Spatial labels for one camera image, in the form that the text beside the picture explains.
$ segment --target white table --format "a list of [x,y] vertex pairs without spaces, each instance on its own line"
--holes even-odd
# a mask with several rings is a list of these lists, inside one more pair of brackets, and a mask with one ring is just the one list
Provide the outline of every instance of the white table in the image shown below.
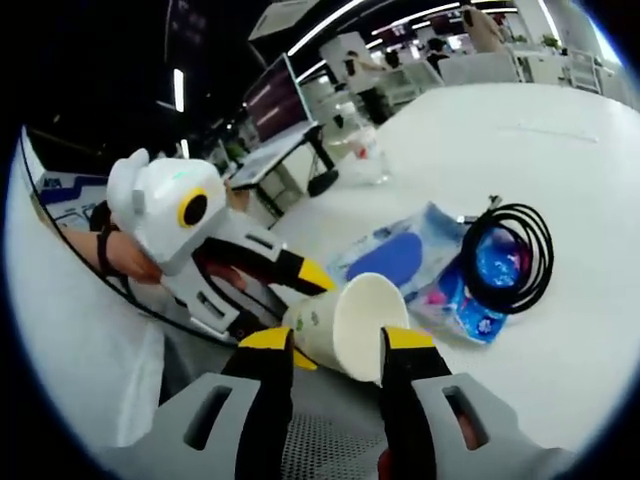
[[327,261],[359,236],[432,200],[478,214],[489,194],[538,209],[553,235],[551,285],[480,348],[437,338],[510,403],[545,447],[580,450],[623,400],[639,360],[640,115],[603,97],[535,84],[431,90],[380,129],[395,178],[340,183],[274,228]]

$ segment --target paper cup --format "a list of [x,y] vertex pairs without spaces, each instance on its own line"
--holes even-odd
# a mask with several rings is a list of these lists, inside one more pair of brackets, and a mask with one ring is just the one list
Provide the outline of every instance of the paper cup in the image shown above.
[[409,328],[402,294],[382,275],[364,273],[342,289],[291,307],[283,324],[296,346],[320,365],[361,382],[380,382],[380,329]]

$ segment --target ceiling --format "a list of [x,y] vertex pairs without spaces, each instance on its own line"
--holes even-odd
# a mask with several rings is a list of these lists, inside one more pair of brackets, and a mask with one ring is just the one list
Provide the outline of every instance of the ceiling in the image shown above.
[[[165,50],[167,11],[188,2],[204,23],[198,46],[172,39]],[[73,144],[123,155],[139,146],[159,149],[202,137],[232,115],[263,67],[247,38],[268,0],[65,0],[34,22],[37,47],[27,100],[29,123]],[[252,42],[266,63],[348,0],[320,0],[294,27]],[[447,0],[365,0],[296,55],[301,74],[319,61],[318,48],[337,31],[370,32]],[[173,105],[172,70],[185,72],[185,112]]]

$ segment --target computer monitor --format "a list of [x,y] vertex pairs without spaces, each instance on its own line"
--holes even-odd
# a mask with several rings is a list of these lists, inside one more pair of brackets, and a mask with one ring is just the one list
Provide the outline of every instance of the computer monitor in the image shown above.
[[244,101],[262,143],[294,125],[312,121],[286,55],[262,74]]

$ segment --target black strap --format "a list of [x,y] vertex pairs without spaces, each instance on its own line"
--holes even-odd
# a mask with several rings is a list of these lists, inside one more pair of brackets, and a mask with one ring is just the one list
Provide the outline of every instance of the black strap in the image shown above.
[[111,227],[106,227],[98,234],[98,264],[100,265],[100,271],[105,277],[121,277],[122,274],[113,268],[113,265],[111,265],[111,262],[107,258],[107,241],[112,232]]

